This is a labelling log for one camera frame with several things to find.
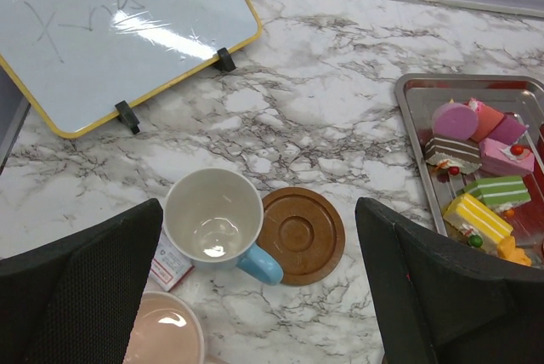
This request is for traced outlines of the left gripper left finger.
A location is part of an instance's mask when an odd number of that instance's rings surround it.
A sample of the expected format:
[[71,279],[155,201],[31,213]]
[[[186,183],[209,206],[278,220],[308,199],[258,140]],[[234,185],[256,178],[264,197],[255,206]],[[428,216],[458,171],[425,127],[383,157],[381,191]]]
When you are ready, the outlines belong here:
[[161,234],[155,198],[1,261],[3,363],[121,363]]

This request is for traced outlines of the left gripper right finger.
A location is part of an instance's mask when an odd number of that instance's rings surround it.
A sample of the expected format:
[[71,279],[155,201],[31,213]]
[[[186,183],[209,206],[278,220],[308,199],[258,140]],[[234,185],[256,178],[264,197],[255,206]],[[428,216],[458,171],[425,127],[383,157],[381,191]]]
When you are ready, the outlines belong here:
[[541,363],[543,272],[476,251],[372,198],[355,207],[389,363]]

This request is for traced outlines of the brown wooden coaster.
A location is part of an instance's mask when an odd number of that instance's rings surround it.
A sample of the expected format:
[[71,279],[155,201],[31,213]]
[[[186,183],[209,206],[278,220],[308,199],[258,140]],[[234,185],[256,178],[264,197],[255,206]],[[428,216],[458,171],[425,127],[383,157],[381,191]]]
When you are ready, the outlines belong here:
[[263,199],[257,244],[283,269],[282,284],[301,287],[331,274],[346,242],[343,221],[321,194],[286,187]]

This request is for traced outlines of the white mug blue handle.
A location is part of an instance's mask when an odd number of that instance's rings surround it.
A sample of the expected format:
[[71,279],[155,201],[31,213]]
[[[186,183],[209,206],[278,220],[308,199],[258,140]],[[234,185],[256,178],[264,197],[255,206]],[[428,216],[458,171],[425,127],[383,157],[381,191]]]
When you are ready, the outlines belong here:
[[275,286],[280,264],[258,244],[264,205],[252,182],[224,168],[185,175],[167,193],[163,230],[170,242],[200,270],[239,269]]

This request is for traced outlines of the purple round cake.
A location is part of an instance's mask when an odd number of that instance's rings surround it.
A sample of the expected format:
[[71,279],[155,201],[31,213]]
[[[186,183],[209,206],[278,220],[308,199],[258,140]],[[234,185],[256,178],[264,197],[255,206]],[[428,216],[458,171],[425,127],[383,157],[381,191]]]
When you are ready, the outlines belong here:
[[453,139],[469,139],[478,125],[477,113],[461,103],[445,103],[432,115],[433,133]]

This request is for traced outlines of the stainless steel tray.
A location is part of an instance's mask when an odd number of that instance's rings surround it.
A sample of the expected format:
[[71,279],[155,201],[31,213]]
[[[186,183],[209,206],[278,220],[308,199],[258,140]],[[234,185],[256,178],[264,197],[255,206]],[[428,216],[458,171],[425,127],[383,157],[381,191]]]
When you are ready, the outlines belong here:
[[434,230],[450,238],[459,235],[442,219],[442,211],[462,188],[484,172],[441,178],[424,162],[422,143],[428,139],[434,111],[449,100],[471,98],[506,112],[528,127],[519,143],[533,152],[534,172],[524,177],[531,202],[515,210],[507,221],[519,247],[539,253],[543,245],[543,83],[531,77],[484,75],[402,76],[394,88],[405,128],[411,141],[423,189],[433,215]]

